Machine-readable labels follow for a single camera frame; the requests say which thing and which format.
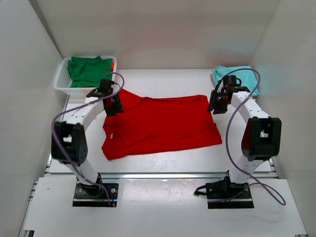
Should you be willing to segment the red t shirt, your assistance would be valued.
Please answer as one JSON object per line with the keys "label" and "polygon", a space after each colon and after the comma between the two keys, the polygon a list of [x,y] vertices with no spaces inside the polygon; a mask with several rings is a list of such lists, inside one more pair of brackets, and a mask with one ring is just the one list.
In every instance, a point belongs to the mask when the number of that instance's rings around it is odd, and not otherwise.
{"label": "red t shirt", "polygon": [[119,93],[123,113],[106,117],[101,147],[108,160],[196,149],[222,143],[205,95],[174,98]]}

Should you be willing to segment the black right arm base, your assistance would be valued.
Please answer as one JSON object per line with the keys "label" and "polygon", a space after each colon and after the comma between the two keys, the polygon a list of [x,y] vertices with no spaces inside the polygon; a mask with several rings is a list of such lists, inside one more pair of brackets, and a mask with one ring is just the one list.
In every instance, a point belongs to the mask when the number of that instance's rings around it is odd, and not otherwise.
{"label": "black right arm base", "polygon": [[233,183],[228,174],[219,181],[196,188],[193,195],[206,196],[208,209],[254,208],[249,183]]}

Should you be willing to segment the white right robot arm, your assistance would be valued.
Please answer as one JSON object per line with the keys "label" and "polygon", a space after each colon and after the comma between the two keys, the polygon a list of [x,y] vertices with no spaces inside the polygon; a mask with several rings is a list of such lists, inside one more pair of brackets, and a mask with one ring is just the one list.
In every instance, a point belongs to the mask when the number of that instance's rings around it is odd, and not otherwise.
{"label": "white right robot arm", "polygon": [[233,184],[245,184],[262,163],[279,154],[281,120],[268,115],[241,85],[236,76],[224,76],[211,92],[208,112],[224,114],[228,105],[235,108],[232,116],[240,114],[246,123],[241,140],[241,156],[228,171]]}

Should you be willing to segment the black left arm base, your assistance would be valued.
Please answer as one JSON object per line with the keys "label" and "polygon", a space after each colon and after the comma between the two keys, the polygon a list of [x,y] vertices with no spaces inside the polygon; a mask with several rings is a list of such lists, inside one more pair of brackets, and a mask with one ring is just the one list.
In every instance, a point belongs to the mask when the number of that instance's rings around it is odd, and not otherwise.
{"label": "black left arm base", "polygon": [[105,183],[98,177],[97,183],[104,188],[95,185],[76,183],[72,206],[74,207],[117,207],[119,183]]}

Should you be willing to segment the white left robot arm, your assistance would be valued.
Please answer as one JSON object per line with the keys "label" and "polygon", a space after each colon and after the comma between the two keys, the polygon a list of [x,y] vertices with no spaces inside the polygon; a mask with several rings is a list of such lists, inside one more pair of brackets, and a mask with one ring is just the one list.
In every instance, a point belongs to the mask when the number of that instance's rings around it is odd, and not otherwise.
{"label": "white left robot arm", "polygon": [[100,189],[102,178],[88,161],[88,147],[85,132],[93,120],[102,112],[113,116],[122,112],[119,92],[122,85],[102,79],[100,86],[90,91],[84,103],[64,111],[69,117],[58,122],[57,115],[52,122],[52,158],[66,165],[78,182],[89,188]]}

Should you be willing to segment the folded pink t shirt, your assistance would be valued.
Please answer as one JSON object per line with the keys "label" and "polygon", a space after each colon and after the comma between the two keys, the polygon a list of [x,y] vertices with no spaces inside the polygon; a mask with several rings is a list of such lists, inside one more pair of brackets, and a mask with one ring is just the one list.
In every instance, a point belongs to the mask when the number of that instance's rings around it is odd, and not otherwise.
{"label": "folded pink t shirt", "polygon": [[215,88],[216,84],[215,84],[215,81],[214,81],[214,78],[213,78],[213,74],[210,74],[210,80],[212,82],[213,87]]}

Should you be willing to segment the green t shirt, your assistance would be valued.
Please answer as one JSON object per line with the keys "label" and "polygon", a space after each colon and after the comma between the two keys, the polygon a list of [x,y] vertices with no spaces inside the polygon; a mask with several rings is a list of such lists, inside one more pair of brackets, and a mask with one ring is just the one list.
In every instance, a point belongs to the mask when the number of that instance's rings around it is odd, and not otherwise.
{"label": "green t shirt", "polygon": [[68,61],[67,70],[72,83],[70,88],[99,87],[101,79],[111,72],[113,59],[74,57]]}

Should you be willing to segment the white plastic basket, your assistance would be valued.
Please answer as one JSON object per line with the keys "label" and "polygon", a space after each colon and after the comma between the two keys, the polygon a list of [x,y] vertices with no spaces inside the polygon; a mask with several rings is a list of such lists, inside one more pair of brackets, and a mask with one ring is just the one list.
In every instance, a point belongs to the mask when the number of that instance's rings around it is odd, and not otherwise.
{"label": "white plastic basket", "polygon": [[[84,58],[94,58],[96,56],[87,56]],[[100,56],[102,59],[113,59],[113,62],[115,63],[114,71],[117,70],[117,59],[114,56]],[[69,76],[67,66],[68,61],[71,59],[71,57],[66,57],[62,60],[61,64],[59,65],[55,78],[54,78],[54,88],[56,90],[60,90],[67,95],[73,95],[73,96],[85,96],[90,90],[94,89],[95,87],[82,87],[82,88],[70,88],[70,85],[72,83],[72,79]]]}

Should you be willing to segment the folded teal t shirt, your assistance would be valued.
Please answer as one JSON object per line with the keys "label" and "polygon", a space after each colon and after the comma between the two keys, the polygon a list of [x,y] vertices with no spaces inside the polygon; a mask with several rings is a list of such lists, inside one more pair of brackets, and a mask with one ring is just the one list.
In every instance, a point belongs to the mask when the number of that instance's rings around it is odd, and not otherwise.
{"label": "folded teal t shirt", "polygon": [[[219,82],[219,80],[228,74],[231,71],[242,69],[242,68],[248,68],[250,69],[250,66],[235,66],[235,67],[224,67],[224,66],[218,66],[215,69],[212,70],[212,77],[214,81],[214,85],[216,86]],[[239,70],[236,72],[233,72],[230,74],[235,75],[237,78],[241,80],[241,86],[246,86],[250,91],[252,91],[255,86],[257,85],[257,78],[253,71],[251,70]]]}

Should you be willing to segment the aluminium table rail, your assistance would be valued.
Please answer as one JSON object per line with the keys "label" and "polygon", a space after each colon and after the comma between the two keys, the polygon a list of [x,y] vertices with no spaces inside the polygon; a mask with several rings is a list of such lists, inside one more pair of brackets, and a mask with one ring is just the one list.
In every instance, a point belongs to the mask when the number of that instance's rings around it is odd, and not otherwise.
{"label": "aluminium table rail", "polygon": [[[74,176],[72,173],[45,173],[50,176]],[[222,178],[225,173],[102,173],[103,179],[212,179]],[[259,172],[253,174],[256,178],[278,178],[276,172]]]}

